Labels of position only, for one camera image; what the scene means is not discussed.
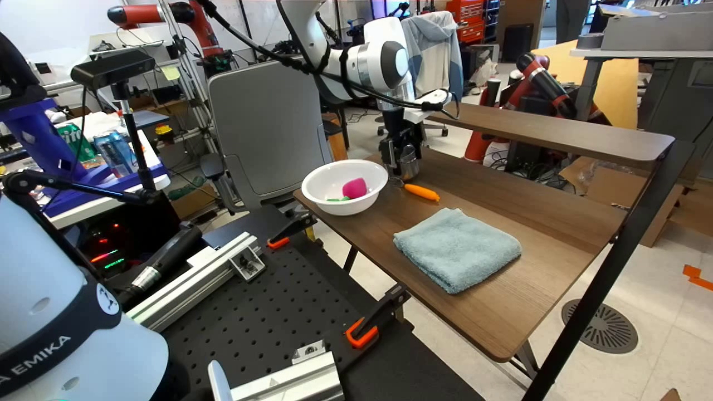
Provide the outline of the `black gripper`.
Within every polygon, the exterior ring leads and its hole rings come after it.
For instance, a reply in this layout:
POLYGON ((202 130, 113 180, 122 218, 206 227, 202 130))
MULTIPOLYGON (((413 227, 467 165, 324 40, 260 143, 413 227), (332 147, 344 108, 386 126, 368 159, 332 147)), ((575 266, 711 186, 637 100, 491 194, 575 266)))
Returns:
POLYGON ((421 160, 422 126, 410 122, 403 109, 386 111, 386 139, 379 143, 380 160, 394 177, 416 177, 421 160))

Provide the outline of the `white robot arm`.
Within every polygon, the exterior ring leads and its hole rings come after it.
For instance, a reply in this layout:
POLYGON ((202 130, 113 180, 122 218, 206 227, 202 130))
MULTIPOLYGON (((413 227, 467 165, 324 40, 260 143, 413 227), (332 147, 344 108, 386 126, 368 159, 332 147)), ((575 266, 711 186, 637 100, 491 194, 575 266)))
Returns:
POLYGON ((276 8, 321 94, 333 104, 374 98, 386 126, 379 143, 380 160, 394 177, 413 179, 422 130, 406 118, 406 109, 416 109, 416 104, 400 21, 370 21, 358 46, 337 48, 328 43, 328 29, 318 23, 323 2, 276 0, 276 8))

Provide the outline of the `red robot arm background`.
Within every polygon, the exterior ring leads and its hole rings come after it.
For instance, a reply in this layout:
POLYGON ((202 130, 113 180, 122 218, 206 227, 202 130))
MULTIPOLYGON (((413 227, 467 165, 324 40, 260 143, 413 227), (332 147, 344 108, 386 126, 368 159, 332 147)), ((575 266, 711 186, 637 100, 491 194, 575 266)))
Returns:
POLYGON ((206 21, 206 14, 197 0, 172 2, 172 16, 164 16, 158 2, 154 4, 115 4, 106 9, 106 19, 122 29, 136 29, 138 24, 175 23, 185 24, 197 40, 197 50, 204 59, 213 59, 223 52, 217 38, 206 21))

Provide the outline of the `white Franka robot base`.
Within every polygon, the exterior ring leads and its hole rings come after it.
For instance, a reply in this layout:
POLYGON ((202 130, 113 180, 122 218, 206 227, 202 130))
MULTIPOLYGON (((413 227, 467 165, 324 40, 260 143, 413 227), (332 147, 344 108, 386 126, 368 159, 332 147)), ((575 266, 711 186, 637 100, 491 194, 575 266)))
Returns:
POLYGON ((166 341, 0 202, 0 401, 152 401, 166 341))

